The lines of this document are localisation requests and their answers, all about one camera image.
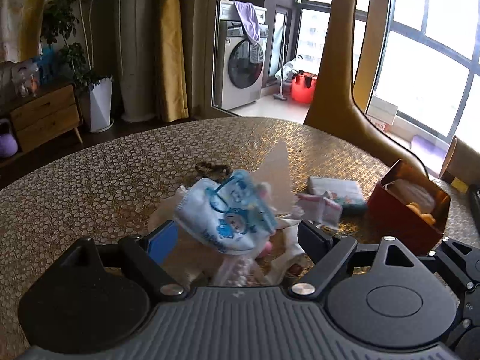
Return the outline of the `blue cartoon face mask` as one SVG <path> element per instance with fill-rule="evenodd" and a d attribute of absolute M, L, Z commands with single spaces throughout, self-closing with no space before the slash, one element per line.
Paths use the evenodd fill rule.
<path fill-rule="evenodd" d="M 261 251 L 277 221 L 250 174 L 236 170 L 217 183 L 202 178 L 176 206 L 174 221 L 198 242 L 229 255 Z"/>

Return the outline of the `small pink white packet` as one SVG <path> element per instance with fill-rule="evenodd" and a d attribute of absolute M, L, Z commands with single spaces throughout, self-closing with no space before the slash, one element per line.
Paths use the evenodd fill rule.
<path fill-rule="evenodd" d="M 321 226 L 338 230 L 343 208 L 333 199 L 299 193 L 295 203 L 295 215 Z"/>

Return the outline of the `white plant pot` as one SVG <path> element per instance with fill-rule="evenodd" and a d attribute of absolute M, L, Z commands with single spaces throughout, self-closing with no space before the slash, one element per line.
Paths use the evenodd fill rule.
<path fill-rule="evenodd" d="M 89 86 L 89 126 L 92 133 L 107 131 L 112 120 L 112 77 Z"/>

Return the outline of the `purple kettlebell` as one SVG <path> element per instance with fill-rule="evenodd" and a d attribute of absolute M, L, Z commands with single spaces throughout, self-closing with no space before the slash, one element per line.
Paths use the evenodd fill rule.
<path fill-rule="evenodd" d="M 2 119 L 0 123 L 0 157 L 10 158 L 18 151 L 18 144 L 13 137 L 10 122 Z"/>

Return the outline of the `red square box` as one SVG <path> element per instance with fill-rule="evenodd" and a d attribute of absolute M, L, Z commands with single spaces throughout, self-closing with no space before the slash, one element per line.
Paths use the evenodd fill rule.
<path fill-rule="evenodd" d="M 450 196 L 402 160 L 377 182 L 368 216 L 381 236 L 400 239 L 414 254 L 427 254 L 445 235 Z"/>

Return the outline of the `white tissue pack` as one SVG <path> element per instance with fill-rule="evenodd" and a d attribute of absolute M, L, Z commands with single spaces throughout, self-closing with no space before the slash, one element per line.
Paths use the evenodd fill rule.
<path fill-rule="evenodd" d="M 360 185 L 354 180 L 310 176 L 307 190 L 312 195 L 328 197 L 343 209 L 343 215 L 363 215 L 368 207 Z"/>

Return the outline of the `green potted plant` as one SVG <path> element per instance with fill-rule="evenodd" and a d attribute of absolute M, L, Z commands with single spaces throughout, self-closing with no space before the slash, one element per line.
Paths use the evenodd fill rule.
<path fill-rule="evenodd" d="M 97 1 L 49 0 L 43 10 L 40 40 L 49 48 L 62 43 L 55 51 L 59 74 L 70 80 L 79 93 L 113 78 L 95 68 L 92 11 Z"/>

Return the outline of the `red bucket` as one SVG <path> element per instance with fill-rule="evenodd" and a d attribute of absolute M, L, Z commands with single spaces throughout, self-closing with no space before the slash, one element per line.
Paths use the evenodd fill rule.
<path fill-rule="evenodd" d="M 317 75 L 300 71 L 292 77 L 291 97 L 295 102 L 311 104 L 317 84 Z"/>

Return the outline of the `right gripper black linkage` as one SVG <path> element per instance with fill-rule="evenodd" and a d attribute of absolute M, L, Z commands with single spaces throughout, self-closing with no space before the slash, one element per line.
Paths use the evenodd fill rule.
<path fill-rule="evenodd" d="M 479 358 L 479 249 L 445 236 L 418 258 L 459 299 L 456 322 L 445 341 L 461 359 Z"/>

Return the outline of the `wooden drawer cabinet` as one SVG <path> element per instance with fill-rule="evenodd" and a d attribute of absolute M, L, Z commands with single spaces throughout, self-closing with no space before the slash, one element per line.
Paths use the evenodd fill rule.
<path fill-rule="evenodd" d="M 19 147 L 15 154 L 1 160 L 2 167 L 70 131 L 78 141 L 83 141 L 79 131 L 83 123 L 80 102 L 74 85 L 69 82 L 48 85 L 35 94 L 5 104 L 1 117 L 10 123 Z"/>

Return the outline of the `mustard leather chair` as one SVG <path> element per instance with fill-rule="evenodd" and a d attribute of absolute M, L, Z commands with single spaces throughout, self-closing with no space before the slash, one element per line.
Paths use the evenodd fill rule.
<path fill-rule="evenodd" d="M 403 160 L 424 176 L 425 165 L 379 130 L 353 97 L 353 35 L 356 0 L 332 0 L 314 98 L 304 123 L 348 141 L 388 166 Z"/>

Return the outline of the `white floor air conditioner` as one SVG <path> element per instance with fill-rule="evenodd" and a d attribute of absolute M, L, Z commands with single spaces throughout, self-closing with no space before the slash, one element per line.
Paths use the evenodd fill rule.
<path fill-rule="evenodd" d="M 155 116 L 152 0 L 117 0 L 116 24 L 122 119 L 128 123 L 147 121 Z"/>

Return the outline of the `white washing machine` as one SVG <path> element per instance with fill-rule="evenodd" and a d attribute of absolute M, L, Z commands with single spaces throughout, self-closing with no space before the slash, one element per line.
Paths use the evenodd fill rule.
<path fill-rule="evenodd" d="M 232 111 L 260 98 L 269 27 L 262 24 L 260 39 L 252 43 L 242 23 L 222 20 L 216 55 L 216 94 L 213 105 Z"/>

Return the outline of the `purple cloth on washer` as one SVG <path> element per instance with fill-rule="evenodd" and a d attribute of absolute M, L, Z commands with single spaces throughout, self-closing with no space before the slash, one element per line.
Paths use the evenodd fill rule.
<path fill-rule="evenodd" d="M 250 2 L 234 1 L 233 4 L 249 41 L 257 44 L 260 41 L 260 23 L 255 6 Z"/>

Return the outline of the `yellow curtain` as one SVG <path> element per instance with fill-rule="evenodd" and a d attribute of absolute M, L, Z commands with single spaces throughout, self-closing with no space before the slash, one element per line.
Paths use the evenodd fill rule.
<path fill-rule="evenodd" d="M 166 122 L 189 116 L 182 39 L 181 0 L 156 0 L 157 71 L 161 116 Z"/>

